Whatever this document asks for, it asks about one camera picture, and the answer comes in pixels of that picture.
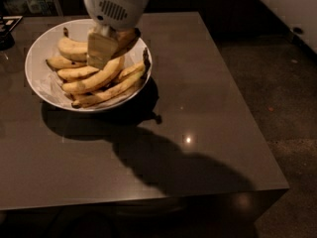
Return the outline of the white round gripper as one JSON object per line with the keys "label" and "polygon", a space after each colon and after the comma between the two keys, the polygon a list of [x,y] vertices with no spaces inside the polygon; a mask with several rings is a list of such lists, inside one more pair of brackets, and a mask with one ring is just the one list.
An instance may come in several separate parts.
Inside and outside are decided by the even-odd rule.
{"label": "white round gripper", "polygon": [[87,64],[102,69],[117,52],[115,30],[123,31],[136,27],[149,0],[83,1],[90,18],[99,24],[88,31]]}

